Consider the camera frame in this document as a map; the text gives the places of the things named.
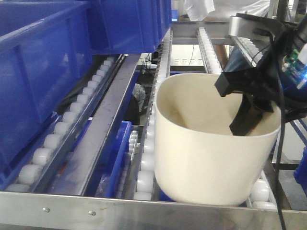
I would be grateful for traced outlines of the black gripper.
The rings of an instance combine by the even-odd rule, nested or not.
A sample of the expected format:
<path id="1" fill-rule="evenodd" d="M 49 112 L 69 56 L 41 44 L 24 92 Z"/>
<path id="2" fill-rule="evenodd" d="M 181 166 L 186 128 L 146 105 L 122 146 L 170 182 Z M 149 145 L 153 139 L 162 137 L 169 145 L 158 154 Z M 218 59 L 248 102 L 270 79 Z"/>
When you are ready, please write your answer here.
<path id="1" fill-rule="evenodd" d="M 263 56 L 253 68 L 222 72 L 215 86 L 220 96 L 243 93 L 237 114 L 229 125 L 234 136 L 246 136 L 273 113 L 269 100 L 279 102 L 278 80 L 283 87 L 287 120 L 307 116 L 307 18 L 298 24 L 278 22 L 273 34 L 261 29 L 254 33 L 271 38 Z"/>

